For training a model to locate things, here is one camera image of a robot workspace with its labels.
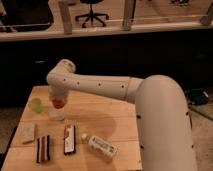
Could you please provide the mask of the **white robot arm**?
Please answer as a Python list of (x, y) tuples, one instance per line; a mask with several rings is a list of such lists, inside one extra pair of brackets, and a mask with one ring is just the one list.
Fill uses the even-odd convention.
[(46, 80), (52, 99), (77, 90), (132, 103), (142, 171), (198, 171), (187, 100), (174, 79), (79, 75), (75, 70), (72, 61), (62, 59), (49, 71)]

